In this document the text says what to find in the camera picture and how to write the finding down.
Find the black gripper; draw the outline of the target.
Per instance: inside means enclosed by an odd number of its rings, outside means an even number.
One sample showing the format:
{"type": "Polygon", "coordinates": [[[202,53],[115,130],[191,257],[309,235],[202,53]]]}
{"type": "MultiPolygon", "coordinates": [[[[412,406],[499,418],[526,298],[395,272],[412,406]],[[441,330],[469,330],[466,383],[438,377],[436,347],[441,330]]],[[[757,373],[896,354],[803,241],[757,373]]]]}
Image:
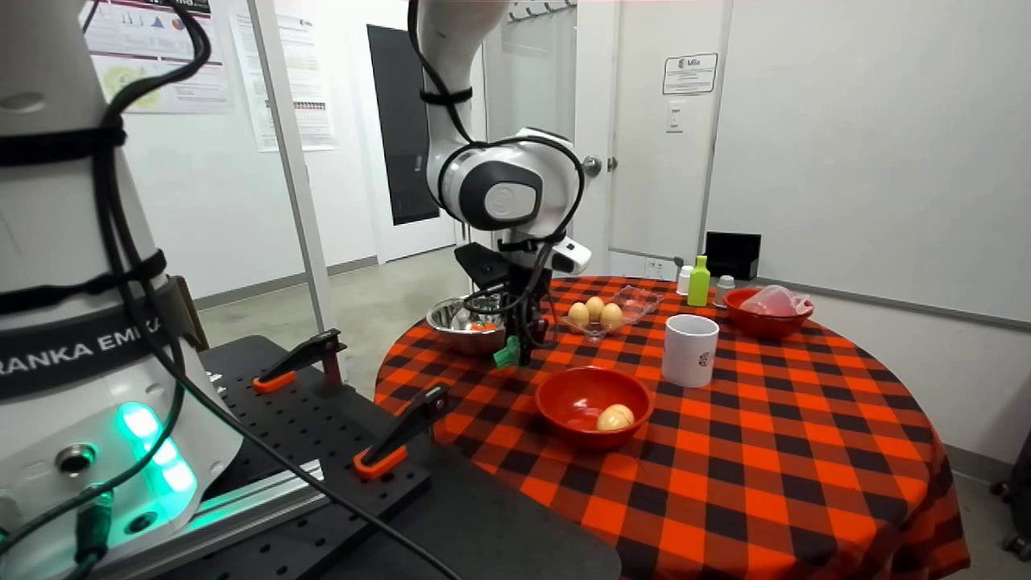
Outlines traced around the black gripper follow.
{"type": "Polygon", "coordinates": [[[536,302],[544,295],[551,279],[540,257],[519,265],[507,250],[494,250],[480,241],[466,241],[454,250],[461,269],[472,279],[472,294],[463,306],[477,316],[504,316],[526,323],[536,316],[536,302]]]}

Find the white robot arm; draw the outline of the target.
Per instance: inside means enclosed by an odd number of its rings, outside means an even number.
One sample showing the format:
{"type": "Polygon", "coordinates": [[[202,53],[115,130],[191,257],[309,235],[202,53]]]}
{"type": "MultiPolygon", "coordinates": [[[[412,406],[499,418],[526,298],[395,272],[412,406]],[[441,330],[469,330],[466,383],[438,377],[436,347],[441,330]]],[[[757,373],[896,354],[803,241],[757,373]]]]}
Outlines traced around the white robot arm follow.
{"type": "Polygon", "coordinates": [[[583,202],[585,171],[574,146],[546,130],[491,135],[472,125],[472,63],[510,0],[405,0],[405,33],[425,106],[425,186],[466,229],[494,233],[494,276],[469,266],[477,291],[499,291],[504,311],[526,311],[553,249],[583,202]]]}

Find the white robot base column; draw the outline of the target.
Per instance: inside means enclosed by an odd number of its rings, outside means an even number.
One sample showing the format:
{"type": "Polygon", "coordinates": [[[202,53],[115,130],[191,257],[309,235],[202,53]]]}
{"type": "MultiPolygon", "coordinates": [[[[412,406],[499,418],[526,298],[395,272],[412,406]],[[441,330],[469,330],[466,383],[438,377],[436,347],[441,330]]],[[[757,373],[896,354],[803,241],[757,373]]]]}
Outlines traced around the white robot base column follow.
{"type": "Polygon", "coordinates": [[[0,580],[87,580],[177,541],[241,450],[177,319],[81,0],[0,0],[0,580]]]}

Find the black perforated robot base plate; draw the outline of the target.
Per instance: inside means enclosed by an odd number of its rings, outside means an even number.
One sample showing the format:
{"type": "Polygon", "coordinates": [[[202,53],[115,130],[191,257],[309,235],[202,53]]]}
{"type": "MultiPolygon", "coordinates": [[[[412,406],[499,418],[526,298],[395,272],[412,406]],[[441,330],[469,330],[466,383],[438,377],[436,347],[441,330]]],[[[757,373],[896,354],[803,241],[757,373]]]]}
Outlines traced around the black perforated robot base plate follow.
{"type": "Polygon", "coordinates": [[[311,368],[303,368],[286,391],[260,397],[252,379],[281,356],[284,347],[259,336],[201,354],[221,377],[221,400],[237,423],[292,464],[320,468],[341,504],[245,444],[217,484],[217,499],[281,473],[291,492],[195,530],[165,563],[143,571],[143,580],[623,575],[623,559],[607,541],[425,435],[412,438],[398,468],[365,480],[351,457],[382,438],[389,415],[311,368]]]}

